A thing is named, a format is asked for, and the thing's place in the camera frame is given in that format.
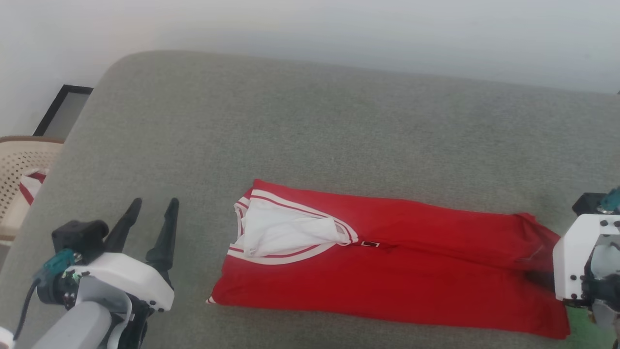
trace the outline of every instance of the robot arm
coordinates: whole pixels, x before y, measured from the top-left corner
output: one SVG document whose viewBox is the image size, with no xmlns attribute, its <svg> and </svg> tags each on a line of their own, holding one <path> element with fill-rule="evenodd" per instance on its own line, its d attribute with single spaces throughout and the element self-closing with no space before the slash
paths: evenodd
<svg viewBox="0 0 620 349">
<path fill-rule="evenodd" d="M 585 193 L 575 223 L 553 249 L 556 298 L 586 308 L 591 320 L 620 338 L 620 188 Z"/>
<path fill-rule="evenodd" d="M 36 292 L 46 304 L 69 310 L 34 348 L 139 348 L 147 318 L 171 309 L 174 289 L 168 277 L 174 259 L 179 200 L 172 199 L 154 248 L 142 263 L 122 252 L 136 222 L 141 199 L 135 199 L 108 235 L 102 221 L 72 221 L 52 233 L 56 256 L 35 275 Z M 2 344 L 12 349 L 13 335 L 0 328 Z"/>
</svg>

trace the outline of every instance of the wicker chair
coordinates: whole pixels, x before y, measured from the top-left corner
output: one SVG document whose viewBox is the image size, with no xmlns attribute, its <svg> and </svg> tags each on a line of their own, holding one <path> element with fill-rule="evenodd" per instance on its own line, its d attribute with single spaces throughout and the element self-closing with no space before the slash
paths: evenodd
<svg viewBox="0 0 620 349">
<path fill-rule="evenodd" d="M 19 192 L 22 173 L 51 168 L 63 141 L 46 137 L 0 138 L 0 243 L 10 245 L 30 206 Z"/>
</svg>

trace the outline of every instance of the red and white cloth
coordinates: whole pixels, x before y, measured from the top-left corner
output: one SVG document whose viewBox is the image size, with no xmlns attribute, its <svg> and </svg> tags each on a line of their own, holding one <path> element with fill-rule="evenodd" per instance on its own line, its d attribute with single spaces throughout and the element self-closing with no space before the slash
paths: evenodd
<svg viewBox="0 0 620 349">
<path fill-rule="evenodd" d="M 529 214 L 457 211 L 399 199 L 290 189 L 260 180 L 234 205 L 210 304 L 318 310 L 563 339 L 553 271 L 559 237 Z"/>
<path fill-rule="evenodd" d="M 28 205 L 32 205 L 43 181 L 47 177 L 49 169 L 33 168 L 24 172 L 19 181 L 19 191 L 26 198 Z"/>
</svg>

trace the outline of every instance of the gray fabric surface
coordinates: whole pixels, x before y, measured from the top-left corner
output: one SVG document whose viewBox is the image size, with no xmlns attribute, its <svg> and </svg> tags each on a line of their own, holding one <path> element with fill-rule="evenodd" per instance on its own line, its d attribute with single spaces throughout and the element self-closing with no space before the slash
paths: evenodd
<svg viewBox="0 0 620 349">
<path fill-rule="evenodd" d="M 562 342 L 205 299 L 236 236 L 233 203 L 254 178 L 530 212 L 563 233 L 581 193 L 619 184 L 619 116 L 613 95 L 205 53 L 130 56 L 95 88 L 11 248 L 0 324 L 14 329 L 31 275 L 53 253 L 54 228 L 70 219 L 113 224 L 141 196 L 125 252 L 142 259 L 176 196 L 175 302 L 149 321 L 147 348 L 583 347 L 599 334 L 592 325 L 574 325 Z M 21 348 L 64 312 L 38 301 L 30 308 Z"/>
<path fill-rule="evenodd" d="M 4 259 L 6 255 L 9 253 L 10 247 L 5 245 L 0 245 L 0 270 L 2 270 L 2 265 L 4 264 Z"/>
</svg>

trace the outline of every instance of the chair backrest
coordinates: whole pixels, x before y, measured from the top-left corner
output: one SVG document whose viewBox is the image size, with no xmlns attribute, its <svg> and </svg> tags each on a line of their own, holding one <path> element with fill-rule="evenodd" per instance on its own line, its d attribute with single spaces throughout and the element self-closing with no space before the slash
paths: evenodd
<svg viewBox="0 0 620 349">
<path fill-rule="evenodd" d="M 19 197 L 22 173 L 32 168 L 51 168 L 62 147 L 63 141 L 53 138 L 0 138 L 0 235 L 12 235 L 8 232 L 11 227 L 6 225 L 14 225 L 9 223 L 15 221 L 9 219 L 9 214 L 15 211 L 11 204 Z"/>
</svg>

